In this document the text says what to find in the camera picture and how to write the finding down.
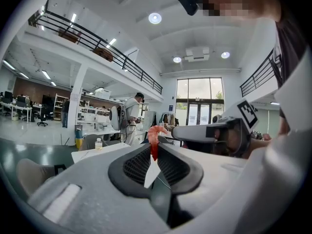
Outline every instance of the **railing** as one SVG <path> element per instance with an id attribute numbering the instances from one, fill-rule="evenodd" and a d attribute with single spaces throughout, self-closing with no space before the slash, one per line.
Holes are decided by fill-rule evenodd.
<path id="1" fill-rule="evenodd" d="M 273 60 L 273 50 L 271 50 L 257 70 L 240 86 L 242 96 L 246 96 L 271 79 L 274 76 L 274 65 L 280 67 L 281 59 L 280 56 L 277 56 Z"/>
<path id="2" fill-rule="evenodd" d="M 110 46 L 107 41 L 77 23 L 71 22 L 67 18 L 50 11 L 45 11 L 44 13 L 39 13 L 37 11 L 28 20 L 28 23 L 34 27 L 43 26 L 44 30 L 52 30 L 60 37 L 66 38 L 67 40 L 83 46 L 92 52 L 96 52 L 99 56 L 108 61 L 113 61 L 122 70 L 128 71 L 161 94 L 162 86 L 151 78 L 145 71 L 143 71 L 136 63 L 134 63 L 114 46 Z"/>

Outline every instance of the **door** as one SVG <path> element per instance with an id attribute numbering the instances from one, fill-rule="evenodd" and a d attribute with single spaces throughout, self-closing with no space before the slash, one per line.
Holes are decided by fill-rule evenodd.
<path id="1" fill-rule="evenodd" d="M 211 117 L 210 104 L 189 104 L 187 125 L 208 125 Z"/>

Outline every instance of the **dark shirt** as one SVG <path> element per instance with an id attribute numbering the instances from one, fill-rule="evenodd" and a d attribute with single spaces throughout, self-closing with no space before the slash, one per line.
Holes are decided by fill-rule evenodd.
<path id="1" fill-rule="evenodd" d="M 64 106 L 63 106 L 63 108 L 62 108 L 62 111 L 63 111 L 64 113 L 68 113 L 68 109 L 69 109 L 69 100 L 67 100 L 67 101 L 64 102 Z"/>
<path id="2" fill-rule="evenodd" d="M 273 52 L 275 62 L 278 62 L 278 57 L 281 55 L 281 63 L 273 66 L 278 88 L 295 70 L 307 48 L 307 42 L 295 18 L 284 8 L 282 8 L 281 20 L 276 23 L 279 41 L 276 41 Z M 280 116 L 285 118 L 282 110 Z"/>

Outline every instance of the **round ceiling light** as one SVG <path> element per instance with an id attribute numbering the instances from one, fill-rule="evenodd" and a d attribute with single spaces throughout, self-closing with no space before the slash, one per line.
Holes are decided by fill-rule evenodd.
<path id="1" fill-rule="evenodd" d="M 223 52 L 222 55 L 221 55 L 221 57 L 222 57 L 223 59 L 229 58 L 229 57 L 230 57 L 230 53 L 229 53 L 229 52 Z"/>
<path id="2" fill-rule="evenodd" d="M 181 57 L 175 57 L 174 62 L 175 63 L 180 63 L 182 61 Z"/>
<path id="3" fill-rule="evenodd" d="M 158 13 L 152 13 L 148 16 L 148 20 L 152 23 L 152 24 L 158 24 L 161 22 L 161 15 Z"/>

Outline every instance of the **ceiling vent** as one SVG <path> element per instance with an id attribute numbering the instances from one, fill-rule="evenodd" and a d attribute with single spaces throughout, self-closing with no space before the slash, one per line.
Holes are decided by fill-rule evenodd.
<path id="1" fill-rule="evenodd" d="M 192 49 L 186 49 L 185 60 L 189 62 L 194 61 L 206 61 L 209 59 L 209 48 L 208 47 L 196 47 Z"/>

